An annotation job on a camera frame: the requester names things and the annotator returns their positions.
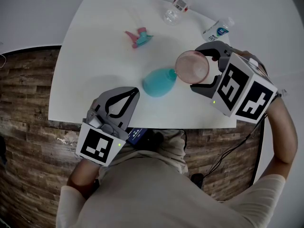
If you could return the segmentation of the clear plastic bottle red label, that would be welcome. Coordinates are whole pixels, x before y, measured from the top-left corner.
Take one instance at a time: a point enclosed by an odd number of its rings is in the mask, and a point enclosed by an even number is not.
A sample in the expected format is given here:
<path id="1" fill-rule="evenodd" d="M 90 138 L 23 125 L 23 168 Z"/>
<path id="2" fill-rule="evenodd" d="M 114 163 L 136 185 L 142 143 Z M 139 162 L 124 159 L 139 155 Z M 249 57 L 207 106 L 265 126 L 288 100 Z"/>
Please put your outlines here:
<path id="1" fill-rule="evenodd" d="M 179 24 L 183 14 L 189 10 L 194 2 L 195 0 L 174 0 L 164 14 L 164 22 L 171 26 Z"/>

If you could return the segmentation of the person's right forearm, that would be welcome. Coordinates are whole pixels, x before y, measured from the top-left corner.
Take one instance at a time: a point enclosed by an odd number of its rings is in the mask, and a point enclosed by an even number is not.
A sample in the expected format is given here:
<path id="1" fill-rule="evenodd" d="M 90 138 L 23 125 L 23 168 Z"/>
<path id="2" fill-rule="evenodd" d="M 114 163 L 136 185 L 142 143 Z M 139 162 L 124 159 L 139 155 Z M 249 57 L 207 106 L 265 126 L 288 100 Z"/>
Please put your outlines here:
<path id="1" fill-rule="evenodd" d="M 266 113 L 273 136 L 274 156 L 286 164 L 291 164 L 297 152 L 298 138 L 294 122 L 282 98 L 276 98 Z"/>

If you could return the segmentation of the teal large spray bottle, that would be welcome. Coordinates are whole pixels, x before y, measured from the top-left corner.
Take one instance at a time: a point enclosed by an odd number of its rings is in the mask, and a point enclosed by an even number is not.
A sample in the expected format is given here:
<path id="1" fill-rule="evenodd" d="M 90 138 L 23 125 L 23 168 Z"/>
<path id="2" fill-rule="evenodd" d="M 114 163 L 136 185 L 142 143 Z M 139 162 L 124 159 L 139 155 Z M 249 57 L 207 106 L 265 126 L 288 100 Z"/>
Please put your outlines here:
<path id="1" fill-rule="evenodd" d="M 151 97 L 161 97 L 172 90 L 177 75 L 172 68 L 160 68 L 152 71 L 143 81 L 142 86 L 146 94 Z"/>

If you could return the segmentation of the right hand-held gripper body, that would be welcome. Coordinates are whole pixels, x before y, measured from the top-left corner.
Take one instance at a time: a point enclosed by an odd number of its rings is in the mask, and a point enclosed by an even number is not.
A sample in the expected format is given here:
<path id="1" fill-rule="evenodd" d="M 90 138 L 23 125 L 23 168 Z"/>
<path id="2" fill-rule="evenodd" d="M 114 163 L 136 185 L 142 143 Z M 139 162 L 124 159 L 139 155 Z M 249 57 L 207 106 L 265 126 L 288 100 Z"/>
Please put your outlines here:
<path id="1" fill-rule="evenodd" d="M 276 93 L 277 88 L 255 60 L 233 52 L 211 105 L 227 117 L 256 124 Z"/>

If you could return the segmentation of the pink plastic cup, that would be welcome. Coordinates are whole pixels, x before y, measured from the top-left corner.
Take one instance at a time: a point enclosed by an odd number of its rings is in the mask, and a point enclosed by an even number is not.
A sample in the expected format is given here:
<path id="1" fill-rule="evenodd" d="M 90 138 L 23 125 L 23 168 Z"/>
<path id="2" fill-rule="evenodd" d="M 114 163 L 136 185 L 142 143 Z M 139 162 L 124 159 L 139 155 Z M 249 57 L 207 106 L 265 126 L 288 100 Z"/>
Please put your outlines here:
<path id="1" fill-rule="evenodd" d="M 175 73 L 187 84 L 198 84 L 209 75 L 209 62 L 202 53 L 189 50 L 177 58 Z"/>

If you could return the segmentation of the person's beige shirt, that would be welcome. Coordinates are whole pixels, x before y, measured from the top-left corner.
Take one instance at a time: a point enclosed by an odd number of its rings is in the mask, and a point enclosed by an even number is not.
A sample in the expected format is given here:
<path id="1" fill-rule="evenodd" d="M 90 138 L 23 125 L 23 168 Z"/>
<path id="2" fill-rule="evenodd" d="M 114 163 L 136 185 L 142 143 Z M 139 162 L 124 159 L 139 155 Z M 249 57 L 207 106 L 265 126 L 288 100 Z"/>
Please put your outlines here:
<path id="1" fill-rule="evenodd" d="M 63 186 L 56 228 L 266 228 L 291 164 L 273 156 L 250 188 L 220 203 L 155 158 L 112 167 L 88 199 Z"/>

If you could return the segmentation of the small black recorder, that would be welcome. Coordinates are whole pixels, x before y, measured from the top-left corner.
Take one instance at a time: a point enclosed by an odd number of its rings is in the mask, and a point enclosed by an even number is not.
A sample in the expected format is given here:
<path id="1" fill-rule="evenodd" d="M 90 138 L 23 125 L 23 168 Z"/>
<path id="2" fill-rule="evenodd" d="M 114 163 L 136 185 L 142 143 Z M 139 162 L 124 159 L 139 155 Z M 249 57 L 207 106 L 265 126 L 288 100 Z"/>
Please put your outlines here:
<path id="1" fill-rule="evenodd" d="M 145 139 L 145 149 L 155 151 L 164 141 L 164 136 L 161 132 L 150 131 Z"/>

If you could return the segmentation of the black device with screen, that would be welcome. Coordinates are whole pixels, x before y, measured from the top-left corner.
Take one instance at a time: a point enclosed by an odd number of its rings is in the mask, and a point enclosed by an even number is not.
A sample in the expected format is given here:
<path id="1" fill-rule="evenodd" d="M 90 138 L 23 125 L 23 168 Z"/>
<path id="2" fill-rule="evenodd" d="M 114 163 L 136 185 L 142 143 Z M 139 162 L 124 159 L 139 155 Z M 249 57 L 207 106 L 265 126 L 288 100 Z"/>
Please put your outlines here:
<path id="1" fill-rule="evenodd" d="M 128 138 L 126 142 L 136 145 L 143 138 L 147 130 L 146 128 L 127 128 Z"/>

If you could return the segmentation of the white plastic bottle blue label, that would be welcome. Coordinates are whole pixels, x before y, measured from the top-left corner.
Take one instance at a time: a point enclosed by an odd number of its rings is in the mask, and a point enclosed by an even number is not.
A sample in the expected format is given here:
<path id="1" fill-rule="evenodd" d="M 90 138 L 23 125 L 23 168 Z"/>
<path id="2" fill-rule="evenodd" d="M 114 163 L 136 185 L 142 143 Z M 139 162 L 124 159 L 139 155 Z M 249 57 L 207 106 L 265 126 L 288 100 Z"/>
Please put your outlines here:
<path id="1" fill-rule="evenodd" d="M 231 17 L 219 19 L 213 26 L 203 32 L 202 37 L 206 42 L 216 41 L 219 37 L 229 33 L 234 24 L 235 22 Z"/>

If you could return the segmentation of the person's right hand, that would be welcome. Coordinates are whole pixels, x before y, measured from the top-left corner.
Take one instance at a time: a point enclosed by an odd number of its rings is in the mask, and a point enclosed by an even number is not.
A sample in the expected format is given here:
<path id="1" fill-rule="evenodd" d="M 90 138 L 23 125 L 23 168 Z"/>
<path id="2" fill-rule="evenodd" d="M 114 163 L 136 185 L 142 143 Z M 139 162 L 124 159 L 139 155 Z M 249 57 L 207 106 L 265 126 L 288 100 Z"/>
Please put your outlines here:
<path id="1" fill-rule="evenodd" d="M 261 69 L 266 75 L 268 75 L 265 66 L 261 63 L 261 61 L 255 55 L 252 55 L 248 51 L 240 51 L 240 50 L 237 50 L 237 49 L 235 49 L 235 53 L 237 53 L 238 55 L 240 55 L 240 56 L 242 56 L 246 59 L 255 60 L 258 63 L 259 69 Z"/>

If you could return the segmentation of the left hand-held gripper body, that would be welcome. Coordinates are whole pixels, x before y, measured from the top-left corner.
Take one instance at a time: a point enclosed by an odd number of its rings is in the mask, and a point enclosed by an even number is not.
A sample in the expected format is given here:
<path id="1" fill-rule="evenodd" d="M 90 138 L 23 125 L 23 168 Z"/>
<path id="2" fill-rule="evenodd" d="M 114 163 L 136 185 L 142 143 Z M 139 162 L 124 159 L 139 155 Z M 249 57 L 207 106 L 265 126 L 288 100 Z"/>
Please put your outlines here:
<path id="1" fill-rule="evenodd" d="M 128 138 L 128 117 L 118 119 L 88 114 L 83 120 L 76 154 L 101 166 L 109 166 Z"/>

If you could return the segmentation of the person's left forearm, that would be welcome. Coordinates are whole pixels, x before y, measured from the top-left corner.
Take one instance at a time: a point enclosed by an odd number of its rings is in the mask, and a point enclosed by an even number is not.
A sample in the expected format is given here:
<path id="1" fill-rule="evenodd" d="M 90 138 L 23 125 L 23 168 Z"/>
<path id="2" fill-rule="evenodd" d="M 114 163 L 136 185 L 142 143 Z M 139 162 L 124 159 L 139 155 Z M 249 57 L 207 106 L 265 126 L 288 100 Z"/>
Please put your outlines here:
<path id="1" fill-rule="evenodd" d="M 94 182 L 98 177 L 100 166 L 90 160 L 82 159 L 74 168 L 67 181 L 70 186 L 88 199 L 93 193 Z"/>

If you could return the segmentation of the pink and teal spray nozzle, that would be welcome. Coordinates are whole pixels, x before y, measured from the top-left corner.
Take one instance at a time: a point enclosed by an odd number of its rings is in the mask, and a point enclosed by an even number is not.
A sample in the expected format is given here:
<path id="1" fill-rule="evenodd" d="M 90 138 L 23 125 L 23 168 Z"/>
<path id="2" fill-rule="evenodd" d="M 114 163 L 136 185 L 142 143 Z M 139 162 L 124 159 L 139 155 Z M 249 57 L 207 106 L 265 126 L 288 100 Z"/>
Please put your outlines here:
<path id="1" fill-rule="evenodd" d="M 152 39 L 152 35 L 147 34 L 147 29 L 146 27 L 141 27 L 137 29 L 138 35 L 135 35 L 129 31 L 125 31 L 125 33 L 130 37 L 132 40 L 132 48 L 138 48 L 147 42 L 149 42 Z"/>

